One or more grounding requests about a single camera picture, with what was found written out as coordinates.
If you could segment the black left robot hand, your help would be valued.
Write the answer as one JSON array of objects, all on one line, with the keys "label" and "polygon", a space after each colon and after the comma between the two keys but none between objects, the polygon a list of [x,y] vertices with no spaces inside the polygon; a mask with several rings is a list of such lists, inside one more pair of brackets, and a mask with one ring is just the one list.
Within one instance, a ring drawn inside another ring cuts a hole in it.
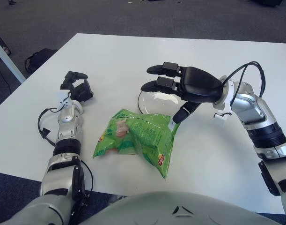
[{"label": "black left robot hand", "polygon": [[[88,76],[84,73],[68,71],[62,82],[60,89],[69,90],[70,98],[78,102],[85,102],[93,97],[93,92],[87,81]],[[73,83],[77,80],[83,80],[83,83],[74,87]]]}]

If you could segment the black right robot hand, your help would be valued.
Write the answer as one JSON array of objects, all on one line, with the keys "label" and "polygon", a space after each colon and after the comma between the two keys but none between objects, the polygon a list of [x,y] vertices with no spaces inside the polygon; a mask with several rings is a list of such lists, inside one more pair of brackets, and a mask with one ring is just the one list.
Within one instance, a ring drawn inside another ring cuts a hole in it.
[{"label": "black right robot hand", "polygon": [[184,121],[201,103],[214,103],[222,96],[222,82],[196,67],[164,62],[162,65],[149,67],[147,73],[158,75],[158,78],[142,85],[142,92],[174,94],[186,101],[173,116],[176,124]]}]

